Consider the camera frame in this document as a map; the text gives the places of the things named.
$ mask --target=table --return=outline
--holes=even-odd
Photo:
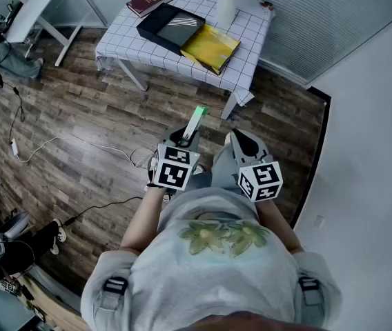
[[[14,21],[12,22],[9,31],[7,31],[4,34],[4,37],[9,43],[23,43],[26,40],[30,32],[30,29],[33,28],[36,22],[38,22],[43,26],[43,28],[46,31],[48,31],[59,43],[61,43],[64,46],[63,50],[61,51],[55,63],[55,66],[59,66],[59,64],[64,58],[64,55],[66,55],[67,50],[72,44],[73,39],[76,37],[79,30],[81,29],[82,25],[79,24],[73,31],[72,35],[70,35],[70,38],[67,39],[55,27],[53,27],[43,17],[41,17],[41,14],[52,0],[21,0],[21,1],[23,2],[23,6],[21,7],[20,11],[16,15]],[[41,34],[41,31],[42,30],[39,31],[35,39],[38,39],[39,35]]]
[[[207,24],[216,27],[216,1],[172,0],[169,4],[197,14],[205,18]],[[147,90],[147,83],[130,62],[140,61],[230,90],[230,98],[221,115],[222,119],[227,119],[237,104],[244,106],[254,98],[249,89],[271,22],[270,11],[258,0],[236,0],[236,8],[235,20],[227,26],[228,30],[218,28],[240,40],[238,49],[220,75],[142,38],[136,26],[143,19],[127,7],[122,9],[96,47],[98,70],[109,68],[109,60],[114,59],[139,88]]]

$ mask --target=red book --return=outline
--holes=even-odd
[[[152,12],[162,3],[168,3],[172,0],[130,0],[127,7],[131,9],[138,17],[144,17]]]

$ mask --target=vase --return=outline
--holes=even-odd
[[[235,0],[217,0],[217,27],[228,30],[236,15]]]

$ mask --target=black box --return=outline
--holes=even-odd
[[[182,55],[181,47],[204,23],[205,19],[196,14],[163,3],[137,29],[141,37]]]

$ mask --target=wooden floor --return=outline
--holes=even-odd
[[[28,211],[42,228],[55,217],[61,221],[92,205],[122,201],[144,193],[146,170],[135,168],[119,152],[98,148],[75,138],[116,147],[133,154],[136,163],[154,150],[162,132],[184,125],[197,105],[208,106],[201,127],[202,164],[213,155],[233,128],[265,140],[280,161],[284,186],[276,203],[290,221],[303,193],[322,125],[321,99],[286,79],[258,68],[252,92],[255,100],[236,108],[228,121],[219,116],[229,92],[175,72],[135,66],[148,80],[142,92],[120,70],[97,72],[94,49],[103,30],[82,30],[61,67],[55,60],[61,46],[54,39],[39,43],[35,56],[46,60],[40,81],[23,81],[1,72],[23,98],[26,120],[15,122],[12,137],[20,156],[53,137],[28,163],[20,163],[8,145],[18,97],[8,86],[0,90],[0,210]],[[40,265],[80,294],[99,255],[117,248],[139,204],[132,200],[102,210],[90,210],[68,227],[68,240],[57,256],[46,254]]]

